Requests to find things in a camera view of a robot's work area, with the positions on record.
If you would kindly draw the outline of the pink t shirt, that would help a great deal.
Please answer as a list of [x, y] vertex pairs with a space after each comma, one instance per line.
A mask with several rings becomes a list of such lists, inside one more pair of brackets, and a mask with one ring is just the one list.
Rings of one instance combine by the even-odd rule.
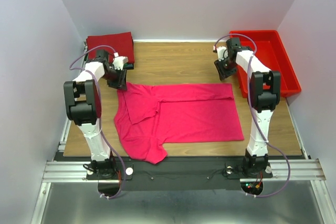
[[127, 84], [114, 124], [132, 159], [157, 164], [165, 143], [244, 140], [231, 84]]

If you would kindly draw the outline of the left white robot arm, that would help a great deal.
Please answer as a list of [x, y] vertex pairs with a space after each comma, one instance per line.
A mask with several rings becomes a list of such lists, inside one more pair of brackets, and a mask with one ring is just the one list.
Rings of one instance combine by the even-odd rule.
[[111, 179], [120, 172], [114, 159], [115, 151], [103, 135], [101, 117], [102, 103], [98, 81], [103, 78], [111, 88], [127, 90], [125, 65], [128, 58], [113, 51], [109, 60], [110, 46], [93, 47], [96, 56], [86, 61], [80, 74], [72, 81], [64, 83], [66, 114], [80, 129], [91, 153], [91, 162], [84, 166], [89, 176]]

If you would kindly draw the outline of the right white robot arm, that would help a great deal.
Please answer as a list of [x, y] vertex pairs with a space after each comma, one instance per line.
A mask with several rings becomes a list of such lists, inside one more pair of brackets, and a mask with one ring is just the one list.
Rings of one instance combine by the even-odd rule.
[[236, 73], [241, 67], [247, 74], [247, 102], [252, 116], [250, 138], [243, 163], [238, 169], [245, 177], [262, 173], [268, 166], [268, 133], [272, 115], [280, 101], [279, 71], [266, 67], [256, 56], [254, 49], [242, 46], [239, 34], [229, 37], [225, 46], [216, 42], [213, 52], [217, 54], [214, 62], [221, 80]]

